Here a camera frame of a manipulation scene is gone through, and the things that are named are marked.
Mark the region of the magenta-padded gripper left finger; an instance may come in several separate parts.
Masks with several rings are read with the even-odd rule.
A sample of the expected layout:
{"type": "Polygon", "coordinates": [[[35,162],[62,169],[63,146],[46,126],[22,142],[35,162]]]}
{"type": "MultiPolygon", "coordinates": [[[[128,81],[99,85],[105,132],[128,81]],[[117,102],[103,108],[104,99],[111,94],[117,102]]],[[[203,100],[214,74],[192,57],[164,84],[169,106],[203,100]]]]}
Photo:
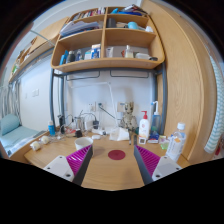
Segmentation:
{"type": "Polygon", "coordinates": [[[57,156],[44,167],[44,170],[80,186],[92,155],[93,147],[89,145],[67,157],[62,155],[57,156]]]}

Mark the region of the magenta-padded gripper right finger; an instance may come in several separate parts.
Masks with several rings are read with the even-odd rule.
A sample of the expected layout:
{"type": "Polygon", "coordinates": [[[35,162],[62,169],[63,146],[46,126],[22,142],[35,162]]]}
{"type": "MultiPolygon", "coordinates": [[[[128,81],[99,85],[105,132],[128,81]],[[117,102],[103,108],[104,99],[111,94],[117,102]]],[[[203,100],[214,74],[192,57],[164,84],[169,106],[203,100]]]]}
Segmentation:
{"type": "Polygon", "coordinates": [[[159,157],[138,145],[134,146],[134,156],[145,185],[181,170],[181,167],[169,157],[159,157]]]}

